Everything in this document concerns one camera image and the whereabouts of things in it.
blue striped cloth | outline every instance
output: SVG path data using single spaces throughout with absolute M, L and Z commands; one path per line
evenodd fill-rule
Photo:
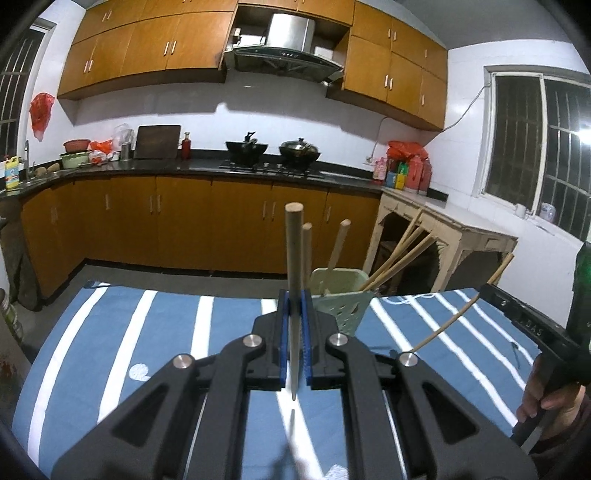
M 357 337 L 374 352 L 408 350 L 436 330 L 473 290 L 373 299 Z M 57 322 L 26 379 L 12 431 L 50 475 L 57 459 L 174 355 L 219 353 L 251 331 L 275 300 L 188 296 L 97 284 L 83 288 Z M 507 435 L 536 345 L 479 301 L 420 356 Z M 290 421 L 291 411 L 295 418 Z M 244 480 L 345 479 L 338 391 L 301 387 L 253 392 Z

red plastic bag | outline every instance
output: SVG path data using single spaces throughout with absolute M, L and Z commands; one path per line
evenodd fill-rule
M 90 142 L 90 147 L 92 151 L 100 150 L 104 154 L 108 155 L 113 151 L 113 141 L 112 140 L 105 140 L 104 142 Z
M 56 98 L 49 93 L 38 93 L 31 102 L 29 113 L 31 114 L 31 127 L 33 128 L 33 135 L 39 140 L 43 141 L 43 134 L 49 124 L 51 118 L 51 107 L 53 107 Z
M 387 152 L 388 158 L 393 158 L 394 160 L 408 160 L 415 155 L 421 158 L 421 160 L 429 158 L 427 151 L 416 142 L 399 142 L 393 140 L 388 142 L 388 146 L 390 147 Z

human hand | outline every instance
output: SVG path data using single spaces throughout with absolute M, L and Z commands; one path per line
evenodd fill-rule
M 546 428 L 540 437 L 540 440 L 547 440 L 564 432 L 573 424 L 583 402 L 585 387 L 579 384 L 569 384 L 544 397 L 545 384 L 538 377 L 539 369 L 540 356 L 535 359 L 533 369 L 525 386 L 521 406 L 517 409 L 517 420 L 523 423 L 528 417 L 534 418 L 537 415 L 540 401 L 544 410 L 560 409 L 554 423 Z

gray floor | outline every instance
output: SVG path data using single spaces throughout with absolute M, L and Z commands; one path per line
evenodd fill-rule
M 35 357 L 61 314 L 88 280 L 98 280 L 126 287 L 243 299 L 275 299 L 286 280 L 170 275 L 85 265 L 66 289 L 50 305 L 31 312 L 17 304 L 18 320 L 24 331 L 23 350 Z

red bottle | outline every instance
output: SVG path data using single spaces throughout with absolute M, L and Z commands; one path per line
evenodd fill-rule
M 181 142 L 181 158 L 188 160 L 191 157 L 191 141 L 189 140 L 189 132 L 185 132 L 185 138 Z
M 423 175 L 421 176 L 421 182 L 418 184 L 418 194 L 426 195 L 427 189 L 431 184 L 431 175 L 433 174 L 433 168 L 429 159 L 423 161 Z
M 421 157 L 415 155 L 408 162 L 408 177 L 404 184 L 405 192 L 418 192 L 418 184 L 421 183 L 421 175 L 423 174 L 423 161 Z

